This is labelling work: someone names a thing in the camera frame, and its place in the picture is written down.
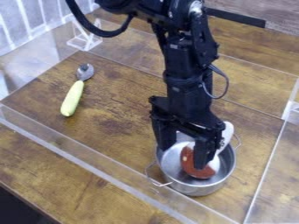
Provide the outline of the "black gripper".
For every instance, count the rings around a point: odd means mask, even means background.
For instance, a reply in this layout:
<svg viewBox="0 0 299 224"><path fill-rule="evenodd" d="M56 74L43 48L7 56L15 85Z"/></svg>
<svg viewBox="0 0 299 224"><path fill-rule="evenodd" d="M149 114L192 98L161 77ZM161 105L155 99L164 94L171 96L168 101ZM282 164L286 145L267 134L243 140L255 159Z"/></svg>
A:
<svg viewBox="0 0 299 224"><path fill-rule="evenodd" d="M151 96L151 120L157 148L167 151L176 143L180 131L195 140L193 167L201 170L220 150L224 122L211 112L211 99Z"/></svg>

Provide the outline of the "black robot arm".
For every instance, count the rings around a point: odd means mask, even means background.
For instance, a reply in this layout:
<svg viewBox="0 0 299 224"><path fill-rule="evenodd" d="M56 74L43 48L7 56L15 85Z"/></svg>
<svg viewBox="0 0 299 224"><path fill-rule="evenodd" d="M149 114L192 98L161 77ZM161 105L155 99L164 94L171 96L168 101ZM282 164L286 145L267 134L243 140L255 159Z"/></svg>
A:
<svg viewBox="0 0 299 224"><path fill-rule="evenodd" d="M181 132L195 140L193 167L200 170L220 148L224 122L211 112L212 61L219 44L201 0L96 0L103 10L132 15L153 29L164 56L167 96L152 96L151 120L157 149L167 151Z"/></svg>

